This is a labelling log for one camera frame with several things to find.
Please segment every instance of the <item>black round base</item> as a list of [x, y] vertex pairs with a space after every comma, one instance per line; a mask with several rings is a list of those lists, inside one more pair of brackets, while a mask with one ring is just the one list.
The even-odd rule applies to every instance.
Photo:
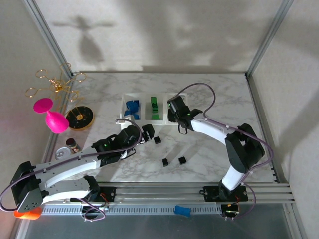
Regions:
[[89, 107], [79, 106], [71, 109], [66, 114], [66, 119], [69, 121], [69, 127], [72, 130], [81, 131], [93, 124], [94, 114]]

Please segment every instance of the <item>small black cube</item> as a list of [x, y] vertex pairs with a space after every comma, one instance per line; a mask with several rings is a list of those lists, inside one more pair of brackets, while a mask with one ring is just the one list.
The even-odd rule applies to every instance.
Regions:
[[168, 160], [167, 158], [163, 158], [163, 167], [168, 166]]
[[179, 160], [179, 163], [180, 163], [181, 165], [187, 163], [185, 157], [179, 158], [178, 160]]
[[160, 137], [154, 137], [155, 144], [161, 143]]

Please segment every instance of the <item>marble surface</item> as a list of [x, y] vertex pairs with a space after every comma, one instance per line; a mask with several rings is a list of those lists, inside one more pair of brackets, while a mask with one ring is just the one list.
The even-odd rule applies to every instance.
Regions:
[[[212, 118], [230, 125], [250, 124], [256, 135], [261, 136], [252, 100], [243, 74], [143, 74], [143, 73], [90, 73], [86, 81], [74, 88], [85, 97], [81, 105], [90, 107], [95, 114], [95, 122], [85, 131], [72, 131], [59, 135], [56, 150], [65, 146], [66, 139], [72, 137], [82, 148], [120, 132], [115, 124], [121, 109], [123, 93], [131, 92], [178, 92], [194, 82], [204, 82], [216, 91], [215, 106], [208, 111]], [[186, 90], [190, 109], [204, 110], [212, 102], [212, 93], [204, 86], [194, 86]], [[226, 147], [220, 142], [201, 133], [178, 133], [177, 126], [154, 126], [155, 135], [161, 144], [149, 141], [136, 147], [137, 153], [118, 163], [83, 175], [96, 176], [98, 181], [121, 182], [218, 182], [227, 172], [230, 164]], [[180, 165], [178, 158], [185, 156], [187, 163]], [[163, 167], [162, 159], [167, 158], [168, 167]], [[270, 166], [254, 171], [247, 178], [253, 182], [273, 182]]]

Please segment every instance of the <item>pink vase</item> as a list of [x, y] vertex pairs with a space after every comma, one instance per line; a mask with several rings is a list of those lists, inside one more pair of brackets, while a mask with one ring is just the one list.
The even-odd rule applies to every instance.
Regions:
[[53, 101], [50, 98], [42, 98], [34, 103], [33, 109], [35, 112], [42, 114], [46, 112], [46, 125], [53, 133], [63, 133], [69, 127], [69, 121], [59, 112], [52, 112]]

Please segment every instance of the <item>white wall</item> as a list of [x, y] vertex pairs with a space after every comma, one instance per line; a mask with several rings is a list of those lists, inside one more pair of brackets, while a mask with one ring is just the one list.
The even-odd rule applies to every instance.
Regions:
[[319, 238], [319, 1], [294, 1], [253, 74], [299, 213]]
[[73, 71], [247, 71], [282, 0], [36, 0]]
[[[25, 161], [39, 163], [49, 130], [44, 115], [33, 112], [36, 99], [24, 95], [29, 87], [48, 87], [35, 77], [45, 68], [58, 76], [59, 65], [47, 47], [21, 0], [1, 1], [0, 7], [0, 191]], [[4, 204], [14, 207], [10, 193]], [[14, 223], [12, 213], [0, 212], [0, 238], [8, 238]]]

